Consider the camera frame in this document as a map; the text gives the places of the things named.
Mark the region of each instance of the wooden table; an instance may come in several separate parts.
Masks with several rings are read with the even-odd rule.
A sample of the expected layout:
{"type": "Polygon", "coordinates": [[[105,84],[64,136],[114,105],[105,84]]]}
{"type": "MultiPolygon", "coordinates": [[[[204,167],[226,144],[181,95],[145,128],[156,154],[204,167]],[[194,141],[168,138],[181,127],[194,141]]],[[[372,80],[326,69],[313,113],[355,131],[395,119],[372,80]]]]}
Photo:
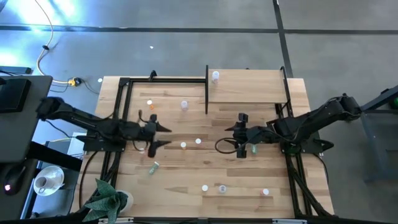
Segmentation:
{"type": "MultiPolygon", "coordinates": [[[[246,75],[250,75],[250,70],[246,71],[246,75]]],[[[224,72],[220,72],[220,83],[225,78],[224,72]]],[[[104,77],[96,109],[98,116],[104,117],[113,112],[119,78],[104,77]]],[[[294,115],[310,111],[304,80],[290,78],[288,83],[294,115]]],[[[284,89],[283,82],[280,87],[264,89],[261,94],[274,95],[281,89],[284,89]]],[[[217,139],[232,136],[232,132],[224,129],[238,121],[239,112],[249,115],[249,127],[264,126],[266,121],[277,117],[274,104],[210,103],[208,115],[205,115],[203,84],[136,83],[132,90],[128,120],[137,121],[139,109],[143,110],[144,119],[155,113],[161,125],[173,131],[169,134],[157,133],[157,139],[173,142],[158,149],[153,159],[148,158],[146,153],[139,154],[132,144],[128,144],[120,161],[116,188],[131,192],[134,205],[123,216],[294,217],[285,158],[278,144],[259,144],[256,155],[247,147],[246,159],[237,159],[236,154],[220,154],[214,150],[217,139]],[[153,101],[152,111],[146,104],[147,100],[153,101]],[[182,100],[188,101],[188,111],[181,110],[182,100]],[[196,138],[201,139],[201,144],[195,143],[196,138]],[[181,142],[187,143],[186,150],[180,147],[181,142]],[[149,175],[154,161],[160,167],[154,175],[149,175]],[[202,192],[202,185],[209,186],[207,192],[202,192]],[[225,194],[218,193],[220,185],[227,186],[225,194]],[[269,195],[260,195],[262,189],[269,189],[269,195]]],[[[214,86],[210,85],[210,98],[215,91],[214,86]]],[[[253,94],[252,91],[257,90],[246,86],[246,91],[253,94]]],[[[85,156],[82,170],[89,156],[85,156]]],[[[100,177],[103,157],[103,152],[97,153],[88,166],[83,187],[84,202],[96,188],[95,179],[100,177]]],[[[309,189],[324,208],[333,213],[322,163],[313,155],[303,154],[302,157],[309,189]]],[[[78,184],[72,211],[78,209],[79,187],[78,184]]],[[[298,197],[300,208],[304,211],[301,190],[298,190],[298,197]]]]}

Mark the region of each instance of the green plant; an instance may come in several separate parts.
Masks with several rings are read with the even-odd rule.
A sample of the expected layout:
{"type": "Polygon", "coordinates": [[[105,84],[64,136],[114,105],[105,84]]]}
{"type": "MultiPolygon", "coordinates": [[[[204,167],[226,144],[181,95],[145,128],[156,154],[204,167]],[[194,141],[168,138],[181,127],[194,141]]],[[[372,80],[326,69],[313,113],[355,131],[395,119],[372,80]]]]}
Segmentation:
{"type": "Polygon", "coordinates": [[[127,204],[127,195],[115,191],[115,189],[105,181],[95,179],[97,182],[97,189],[99,196],[94,196],[90,203],[85,204],[85,207],[90,208],[91,211],[83,219],[83,222],[88,222],[108,216],[108,223],[115,223],[120,210],[127,204]]]}

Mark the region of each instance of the gray concrete floor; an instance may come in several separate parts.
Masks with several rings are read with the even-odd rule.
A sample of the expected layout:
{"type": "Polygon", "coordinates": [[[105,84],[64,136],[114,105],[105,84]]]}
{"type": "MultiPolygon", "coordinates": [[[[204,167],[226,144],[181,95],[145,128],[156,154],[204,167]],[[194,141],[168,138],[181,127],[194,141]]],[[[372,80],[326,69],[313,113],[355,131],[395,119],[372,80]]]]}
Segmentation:
{"type": "MultiPolygon", "coordinates": [[[[271,0],[40,1],[54,24],[103,27],[276,28],[271,0]]],[[[398,1],[279,0],[286,29],[398,29],[398,1]]],[[[8,0],[0,25],[47,24],[33,1],[8,0]]],[[[49,32],[0,30],[2,65],[36,68],[49,32]]],[[[287,35],[294,77],[304,78],[312,108],[347,93],[365,103],[398,84],[398,35],[287,35]]],[[[99,91],[107,75],[204,75],[216,68],[278,69],[277,34],[56,32],[42,70],[65,80],[82,77],[99,91]]],[[[93,113],[97,95],[85,87],[60,96],[93,113]]],[[[68,134],[79,128],[55,125],[68,134]]],[[[372,155],[360,121],[335,123],[320,132],[335,147],[325,153],[337,215],[397,222],[397,184],[365,184],[372,155]]],[[[39,123],[34,140],[63,138],[39,123]]]]}

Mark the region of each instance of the white pot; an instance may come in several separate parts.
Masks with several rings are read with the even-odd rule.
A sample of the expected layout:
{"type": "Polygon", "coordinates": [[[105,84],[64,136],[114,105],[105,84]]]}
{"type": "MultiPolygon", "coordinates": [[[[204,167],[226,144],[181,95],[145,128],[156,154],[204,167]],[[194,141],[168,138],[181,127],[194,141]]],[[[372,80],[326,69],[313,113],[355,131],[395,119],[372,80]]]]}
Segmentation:
{"type": "Polygon", "coordinates": [[[134,198],[132,197],[132,194],[125,190],[116,190],[116,192],[121,192],[121,193],[124,193],[127,195],[127,204],[126,204],[126,206],[124,206],[124,208],[122,210],[120,210],[120,213],[130,210],[130,208],[132,207],[132,204],[134,203],[134,198]]]}

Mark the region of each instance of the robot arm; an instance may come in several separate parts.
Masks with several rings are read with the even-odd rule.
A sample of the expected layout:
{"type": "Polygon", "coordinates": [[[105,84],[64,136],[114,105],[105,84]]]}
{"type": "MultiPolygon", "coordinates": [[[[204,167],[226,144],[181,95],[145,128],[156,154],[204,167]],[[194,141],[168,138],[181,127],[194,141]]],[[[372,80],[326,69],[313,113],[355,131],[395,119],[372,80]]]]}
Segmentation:
{"type": "Polygon", "coordinates": [[[336,121],[352,121],[361,115],[359,105],[353,97],[347,95],[334,97],[328,100],[318,109],[305,113],[298,117],[276,119],[268,122],[268,126],[254,126],[246,128],[248,115],[240,113],[239,122],[225,131],[234,131],[233,140],[224,141],[234,145],[238,158],[245,158],[245,146],[248,143],[272,144],[282,142],[291,146],[297,146],[306,141],[318,130],[336,121]]]}
{"type": "MultiPolygon", "coordinates": [[[[157,131],[171,132],[171,130],[161,126],[157,122],[156,114],[152,114],[146,125],[141,127],[139,123],[132,121],[123,121],[121,119],[99,118],[72,107],[59,97],[47,97],[42,99],[41,104],[36,109],[37,117],[42,121],[46,119],[62,119],[75,124],[81,128],[96,133],[96,139],[104,139],[110,142],[123,141],[145,141],[150,143],[148,156],[154,157],[156,150],[170,141],[154,141],[157,131]]],[[[86,141],[90,136],[78,136],[81,141],[86,141]]]]}

